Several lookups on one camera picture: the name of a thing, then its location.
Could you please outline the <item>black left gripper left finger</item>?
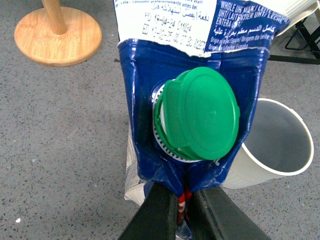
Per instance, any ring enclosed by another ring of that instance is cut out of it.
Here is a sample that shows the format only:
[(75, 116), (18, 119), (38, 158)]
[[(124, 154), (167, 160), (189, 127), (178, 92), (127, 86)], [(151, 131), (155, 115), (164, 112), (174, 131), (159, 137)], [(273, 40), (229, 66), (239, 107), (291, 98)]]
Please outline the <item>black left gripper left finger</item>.
[(162, 184), (155, 183), (119, 239), (174, 240), (177, 212), (177, 196)]

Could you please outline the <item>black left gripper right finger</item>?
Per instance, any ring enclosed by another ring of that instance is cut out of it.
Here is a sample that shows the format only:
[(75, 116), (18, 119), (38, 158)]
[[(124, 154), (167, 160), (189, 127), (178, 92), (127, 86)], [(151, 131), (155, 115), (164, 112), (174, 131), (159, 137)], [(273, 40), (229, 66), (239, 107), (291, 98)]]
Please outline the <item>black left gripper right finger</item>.
[(270, 239), (219, 186), (194, 192), (187, 215), (194, 240)]

